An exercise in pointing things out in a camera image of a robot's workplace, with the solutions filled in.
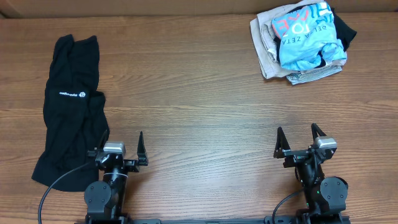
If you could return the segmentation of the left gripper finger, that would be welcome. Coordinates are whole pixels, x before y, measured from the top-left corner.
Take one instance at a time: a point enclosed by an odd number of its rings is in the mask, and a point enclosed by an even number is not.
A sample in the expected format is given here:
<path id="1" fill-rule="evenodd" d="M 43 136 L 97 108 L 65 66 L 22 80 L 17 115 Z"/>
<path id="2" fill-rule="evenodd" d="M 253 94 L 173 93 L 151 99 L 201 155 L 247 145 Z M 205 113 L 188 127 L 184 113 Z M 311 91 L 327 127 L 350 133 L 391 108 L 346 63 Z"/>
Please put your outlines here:
<path id="1" fill-rule="evenodd" d="M 103 150 L 107 140 L 108 140 L 108 130 L 106 129 L 99 140 L 97 150 Z"/>
<path id="2" fill-rule="evenodd" d="M 149 165 L 142 131 L 140 132 L 139 142 L 137 145 L 137 158 L 138 158 L 138 163 L 140 166 L 148 166 Z"/>

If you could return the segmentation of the beige folded garment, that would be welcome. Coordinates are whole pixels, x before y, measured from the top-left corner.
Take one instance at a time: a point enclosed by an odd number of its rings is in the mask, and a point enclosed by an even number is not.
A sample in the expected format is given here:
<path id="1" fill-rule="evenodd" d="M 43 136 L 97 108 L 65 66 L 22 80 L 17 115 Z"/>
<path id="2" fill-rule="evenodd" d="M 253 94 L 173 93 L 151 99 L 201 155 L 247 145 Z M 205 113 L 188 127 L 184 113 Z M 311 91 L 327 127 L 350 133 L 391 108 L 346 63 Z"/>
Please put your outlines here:
<path id="1" fill-rule="evenodd" d="M 279 6 L 269 11 L 259 13 L 256 18 L 250 22 L 252 41 L 264 78 L 282 78 L 291 73 L 298 72 L 282 68 L 280 63 L 277 61 L 277 46 L 274 42 L 275 34 L 271 21 L 276 17 L 287 14 L 296 7 L 315 4 L 318 2 L 323 2 L 323 0 L 303 0 L 295 4 Z"/>

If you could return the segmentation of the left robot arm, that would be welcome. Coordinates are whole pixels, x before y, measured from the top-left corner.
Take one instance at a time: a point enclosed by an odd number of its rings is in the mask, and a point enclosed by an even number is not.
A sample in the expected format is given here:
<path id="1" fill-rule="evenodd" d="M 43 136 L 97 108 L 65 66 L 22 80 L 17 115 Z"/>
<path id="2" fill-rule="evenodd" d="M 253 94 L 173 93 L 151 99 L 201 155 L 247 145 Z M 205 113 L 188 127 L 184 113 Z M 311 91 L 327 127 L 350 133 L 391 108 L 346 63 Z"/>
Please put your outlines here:
<path id="1" fill-rule="evenodd" d="M 139 172 L 148 166 L 143 133 L 139 135 L 137 159 L 126 159 L 126 147 L 122 141 L 109 141 L 105 131 L 99 145 L 88 152 L 95 165 L 104 172 L 103 179 L 87 186 L 84 199 L 87 204 L 86 223 L 131 223 L 123 212 L 128 173 Z"/>

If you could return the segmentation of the black t-shirt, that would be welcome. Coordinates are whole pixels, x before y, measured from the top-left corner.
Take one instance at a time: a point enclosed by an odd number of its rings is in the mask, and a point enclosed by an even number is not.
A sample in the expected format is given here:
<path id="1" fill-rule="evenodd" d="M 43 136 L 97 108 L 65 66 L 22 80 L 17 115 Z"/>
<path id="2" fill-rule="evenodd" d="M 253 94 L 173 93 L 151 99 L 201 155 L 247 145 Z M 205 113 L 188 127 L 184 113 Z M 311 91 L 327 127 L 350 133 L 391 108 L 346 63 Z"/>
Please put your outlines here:
<path id="1" fill-rule="evenodd" d="M 99 84 L 100 51 L 96 36 L 75 41 L 60 37 L 54 47 L 43 107 L 45 150 L 32 179 L 64 192 L 82 192 L 99 179 L 87 156 L 109 126 Z"/>

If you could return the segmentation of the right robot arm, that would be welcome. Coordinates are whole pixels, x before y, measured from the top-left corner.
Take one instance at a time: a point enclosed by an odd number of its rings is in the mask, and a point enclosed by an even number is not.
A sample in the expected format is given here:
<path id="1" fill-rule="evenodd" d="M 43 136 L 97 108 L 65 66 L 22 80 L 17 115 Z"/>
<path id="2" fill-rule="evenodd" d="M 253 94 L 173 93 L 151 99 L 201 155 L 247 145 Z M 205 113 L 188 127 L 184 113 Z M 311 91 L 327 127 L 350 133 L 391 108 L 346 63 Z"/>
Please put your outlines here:
<path id="1" fill-rule="evenodd" d="M 295 169 L 296 179 L 302 188 L 282 199 L 265 218 L 268 223 L 349 223 L 343 216 L 346 210 L 348 183 L 341 177 L 326 177 L 322 164 L 331 159 L 337 150 L 334 138 L 327 136 L 317 124 L 311 125 L 313 144 L 307 149 L 293 151 L 281 127 L 277 129 L 274 157 L 283 159 L 285 168 Z M 278 216 L 278 209 L 289 199 L 304 194 L 306 208 L 298 209 L 293 216 Z"/>

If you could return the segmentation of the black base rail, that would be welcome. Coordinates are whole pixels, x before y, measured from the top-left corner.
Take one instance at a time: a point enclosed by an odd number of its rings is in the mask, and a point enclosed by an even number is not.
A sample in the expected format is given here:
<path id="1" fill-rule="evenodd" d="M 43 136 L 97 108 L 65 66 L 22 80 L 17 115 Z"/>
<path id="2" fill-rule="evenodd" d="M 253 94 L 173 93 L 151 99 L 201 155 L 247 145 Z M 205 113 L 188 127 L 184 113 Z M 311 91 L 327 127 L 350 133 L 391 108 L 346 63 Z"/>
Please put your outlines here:
<path id="1" fill-rule="evenodd" d="M 124 219 L 122 220 L 111 220 L 111 221 L 89 221 L 86 220 L 78 220 L 75 222 L 76 224 L 89 224 L 89 223 L 128 223 L 128 224 L 273 224 L 271 216 L 266 216 L 265 218 L 237 218 L 237 219 L 210 219 L 210 220 L 159 220 L 159 219 Z M 301 222 L 294 216 L 276 216 L 275 217 L 276 224 L 294 224 L 294 223 L 304 223 Z M 343 216 L 342 221 L 328 219 L 328 220 L 320 220 L 319 218 L 314 219 L 311 223 L 317 224 L 334 224 L 334 223 L 342 223 L 342 224 L 350 224 L 351 220 L 349 216 Z"/>

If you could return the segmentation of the grey patterned folded garment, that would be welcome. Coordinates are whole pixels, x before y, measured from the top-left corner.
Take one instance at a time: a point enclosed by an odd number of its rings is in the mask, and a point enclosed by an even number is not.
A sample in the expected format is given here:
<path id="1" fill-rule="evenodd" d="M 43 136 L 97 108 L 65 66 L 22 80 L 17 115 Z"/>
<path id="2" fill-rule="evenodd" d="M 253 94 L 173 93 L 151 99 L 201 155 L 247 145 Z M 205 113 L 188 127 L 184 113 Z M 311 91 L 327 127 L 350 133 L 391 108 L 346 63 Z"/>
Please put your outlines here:
<path id="1" fill-rule="evenodd" d="M 286 76 L 286 79 L 293 85 L 312 82 L 341 72 L 345 63 L 346 60 L 335 60 L 321 68 L 291 73 Z"/>

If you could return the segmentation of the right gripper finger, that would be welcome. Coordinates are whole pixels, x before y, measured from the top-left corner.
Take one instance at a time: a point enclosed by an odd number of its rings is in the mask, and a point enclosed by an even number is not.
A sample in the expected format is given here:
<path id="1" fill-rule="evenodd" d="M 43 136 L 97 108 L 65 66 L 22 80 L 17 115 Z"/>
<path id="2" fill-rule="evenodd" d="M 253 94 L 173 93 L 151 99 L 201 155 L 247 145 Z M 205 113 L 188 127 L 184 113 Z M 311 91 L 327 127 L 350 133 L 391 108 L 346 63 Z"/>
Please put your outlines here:
<path id="1" fill-rule="evenodd" d="M 277 129 L 277 142 L 274 149 L 274 158 L 284 158 L 291 151 L 287 138 L 281 127 Z"/>
<path id="2" fill-rule="evenodd" d="M 326 136 L 326 134 L 319 128 L 319 126 L 316 123 L 311 124 L 311 129 L 312 129 L 313 140 L 315 140 L 317 137 Z"/>

